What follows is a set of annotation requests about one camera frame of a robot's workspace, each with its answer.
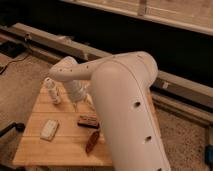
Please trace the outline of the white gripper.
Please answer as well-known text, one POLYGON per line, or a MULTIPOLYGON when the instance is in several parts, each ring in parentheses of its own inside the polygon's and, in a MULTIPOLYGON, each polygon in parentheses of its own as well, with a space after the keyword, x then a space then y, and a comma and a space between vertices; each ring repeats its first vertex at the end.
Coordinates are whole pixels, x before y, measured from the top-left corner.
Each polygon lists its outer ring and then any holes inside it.
POLYGON ((66 91, 70 100, 73 102, 73 108, 75 112, 78 112, 78 103, 79 101, 84 100, 88 104, 88 106, 95 110, 92 98, 89 94, 87 94, 87 90, 85 86, 79 80, 73 80, 66 84, 66 91))

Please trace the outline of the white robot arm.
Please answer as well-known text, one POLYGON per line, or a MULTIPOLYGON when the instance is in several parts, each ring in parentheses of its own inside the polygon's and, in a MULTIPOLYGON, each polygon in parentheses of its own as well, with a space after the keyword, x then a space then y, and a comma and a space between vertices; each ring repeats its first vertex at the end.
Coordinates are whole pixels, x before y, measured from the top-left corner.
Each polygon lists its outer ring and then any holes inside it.
POLYGON ((147 94, 156 80, 154 58, 143 51, 75 64, 66 57, 50 77, 88 80, 115 171, 171 171, 147 94))

